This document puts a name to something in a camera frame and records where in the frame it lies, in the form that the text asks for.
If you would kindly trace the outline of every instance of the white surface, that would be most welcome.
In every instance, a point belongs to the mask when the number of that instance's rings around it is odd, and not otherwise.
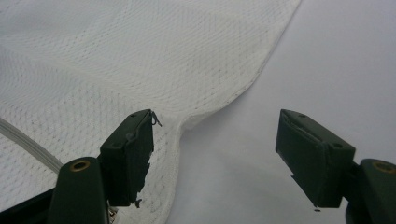
[[[396,2],[304,0],[251,89],[181,138],[168,224],[345,223],[314,212],[275,153],[279,110],[305,113],[355,161],[396,163]]]
[[[153,109],[163,127],[154,127],[143,201],[118,216],[164,223],[183,128],[253,83],[299,3],[2,1],[0,116],[65,163],[97,156],[126,116]]]

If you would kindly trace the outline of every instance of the white cloth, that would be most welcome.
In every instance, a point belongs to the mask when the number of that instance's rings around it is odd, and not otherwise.
[[[127,115],[153,109],[163,127],[154,126],[143,202],[121,208],[120,220],[164,223],[183,129],[253,83],[299,3],[2,1],[0,116],[65,163],[97,156]],[[53,187],[42,178],[42,191]]]

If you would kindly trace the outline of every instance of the white table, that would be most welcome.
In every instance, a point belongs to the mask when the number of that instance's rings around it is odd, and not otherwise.
[[[181,138],[168,224],[345,223],[305,197],[275,153],[279,110],[305,113],[396,163],[396,2],[304,0],[255,84]]]

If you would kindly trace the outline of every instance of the white background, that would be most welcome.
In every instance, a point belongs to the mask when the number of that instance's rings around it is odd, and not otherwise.
[[[304,0],[251,89],[186,131],[168,224],[345,223],[275,153],[279,110],[304,113],[396,163],[396,2]]]

